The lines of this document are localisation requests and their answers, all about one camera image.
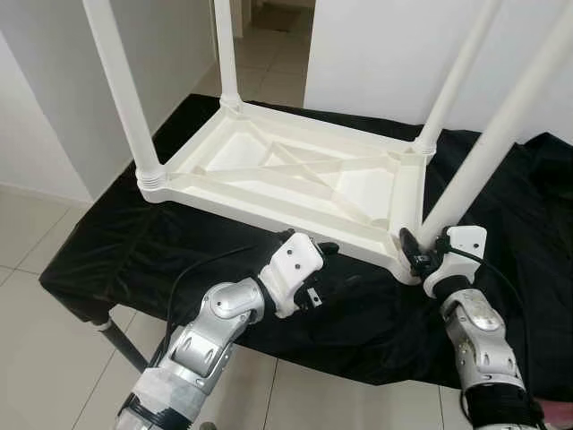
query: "black tablecloth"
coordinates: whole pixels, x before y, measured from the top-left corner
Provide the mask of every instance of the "black tablecloth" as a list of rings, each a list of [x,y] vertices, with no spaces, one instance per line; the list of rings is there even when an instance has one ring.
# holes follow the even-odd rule
[[[189,96],[154,137],[161,161],[217,109],[217,99]],[[420,131],[420,126],[382,119],[280,109],[402,140],[413,140]],[[424,214],[477,136],[441,134],[438,154],[427,169]],[[524,299],[532,328],[534,394],[567,401],[573,400],[572,157],[573,150],[550,134],[514,145],[462,221],[487,228],[486,258],[518,285]],[[40,281],[83,321],[106,319],[116,304],[165,318],[179,272],[241,245],[257,247],[203,266],[183,280],[177,315],[192,319],[210,286],[258,271],[278,239],[178,203],[147,203],[130,166],[80,221]],[[386,270],[342,255],[329,258],[319,282],[339,285],[353,275],[362,275],[362,282],[338,300],[287,320],[269,315],[239,343],[366,383],[416,379],[458,386],[453,349],[436,303],[421,288],[400,285]],[[523,363],[522,317],[514,299],[485,268],[476,279],[506,319],[508,341]]]

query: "black cable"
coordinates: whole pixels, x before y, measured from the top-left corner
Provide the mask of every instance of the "black cable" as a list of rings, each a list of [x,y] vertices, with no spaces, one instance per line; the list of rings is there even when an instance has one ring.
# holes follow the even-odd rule
[[[248,245],[248,246],[241,246],[240,248],[232,249],[231,251],[227,251],[225,253],[215,255],[214,257],[210,257],[210,258],[207,258],[205,260],[201,260],[199,262],[196,262],[196,263],[192,264],[191,266],[187,267],[186,269],[184,269],[181,273],[179,273],[177,278],[175,278],[175,280],[173,281],[173,284],[171,286],[171,293],[169,293],[169,301],[167,302],[167,326],[166,326],[166,330],[165,330],[165,336],[163,338],[163,347],[161,348],[161,353],[155,355],[155,360],[153,360],[150,363],[150,366],[156,366],[158,364],[158,362],[161,360],[161,358],[167,353],[167,351],[169,349],[169,343],[171,342],[171,334],[173,333],[173,331],[175,329],[175,326],[173,324],[173,312],[174,312],[173,302],[174,302],[174,298],[175,298],[175,292],[176,292],[177,287],[179,286],[179,282],[181,281],[183,276],[185,276],[190,271],[193,271],[202,265],[208,264],[210,262],[215,262],[217,260],[221,260],[222,258],[226,258],[226,257],[233,255],[233,254],[239,254],[239,253],[243,253],[245,251],[249,251],[249,250],[253,249],[254,247],[255,247],[255,245]]]
[[[480,258],[480,257],[476,257],[473,254],[467,253],[466,251],[462,251],[461,249],[457,249],[457,248],[454,248],[452,246],[448,246],[447,251],[449,251],[453,254],[462,255],[466,258],[469,258],[470,260],[474,260],[475,262],[479,262],[480,264],[484,265],[490,271],[492,271],[495,275],[497,275],[506,284],[506,286],[509,287],[509,289],[511,290],[511,292],[512,292],[514,298],[516,299],[516,302],[520,308],[519,310],[520,310],[521,316],[523,318],[524,349],[525,349],[525,360],[524,360],[525,361],[525,363],[524,363],[525,380],[524,380],[524,385],[526,387],[527,395],[530,396],[530,399],[532,402],[535,402],[533,400],[533,393],[531,392],[531,386],[530,386],[530,382],[532,381],[532,372],[531,372],[531,364],[530,364],[531,363],[531,338],[530,338],[530,331],[529,331],[529,323],[528,323],[527,314],[526,314],[526,307],[523,304],[523,300],[521,299],[521,296],[517,292],[517,288],[515,287],[515,285],[513,285],[511,283],[511,281],[503,273],[501,273],[501,271],[497,267],[495,267],[493,264],[491,264],[487,260],[484,260],[483,258]],[[464,416],[469,421],[469,416],[466,412],[466,409],[464,408],[463,398],[464,398],[464,393],[461,392],[460,397],[459,397],[459,405],[462,409]],[[542,430],[546,430],[546,427],[545,427],[545,424],[543,423],[542,418],[539,420],[538,424]]]

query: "black table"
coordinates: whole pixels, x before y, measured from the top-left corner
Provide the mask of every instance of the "black table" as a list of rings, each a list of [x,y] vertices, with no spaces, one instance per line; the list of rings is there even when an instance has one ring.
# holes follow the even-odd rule
[[[360,116],[276,107],[371,133],[413,140],[420,126]],[[218,99],[191,95],[154,136],[165,162],[218,109]],[[478,133],[444,131],[427,169],[424,215],[440,196]],[[532,327],[532,387],[536,396],[573,400],[571,286],[571,160],[573,150],[550,134],[514,145],[468,211],[463,224],[488,230],[485,257],[514,284]],[[40,277],[42,286],[82,321],[92,321],[139,368],[145,362],[109,320],[117,304],[165,318],[171,285],[184,268],[241,245],[243,254],[201,267],[184,279],[175,315],[188,322],[204,292],[221,281],[258,271],[278,247],[275,234],[174,202],[150,204],[128,167],[78,223]],[[357,381],[415,379],[458,386],[453,349],[437,305],[421,288],[388,271],[343,255],[329,258],[319,282],[361,282],[336,299],[287,320],[269,316],[238,343]],[[512,295],[481,268],[476,284],[505,318],[508,341],[523,362],[522,315]]]

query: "tile floor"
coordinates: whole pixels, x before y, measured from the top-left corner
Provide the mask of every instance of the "tile floor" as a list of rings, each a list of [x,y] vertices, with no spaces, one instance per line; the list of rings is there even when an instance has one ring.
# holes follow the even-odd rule
[[[84,212],[0,192],[2,428],[110,428],[138,377],[38,283]],[[164,323],[121,306],[113,315],[149,357]],[[220,430],[469,429],[457,395],[427,383],[372,387],[239,348],[198,423],[214,421]]]
[[[235,41],[237,85],[243,100],[301,108],[311,48],[312,13],[301,13],[292,31],[247,29]],[[203,76],[193,92],[219,96],[218,65]]]

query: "metal table leg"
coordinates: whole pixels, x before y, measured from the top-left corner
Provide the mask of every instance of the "metal table leg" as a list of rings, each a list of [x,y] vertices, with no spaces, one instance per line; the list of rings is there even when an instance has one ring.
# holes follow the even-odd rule
[[[106,322],[93,321],[92,323],[96,326],[97,331],[100,331],[140,373],[143,373],[149,363],[129,338],[125,336],[125,333],[117,327],[117,324],[111,317],[108,317]]]

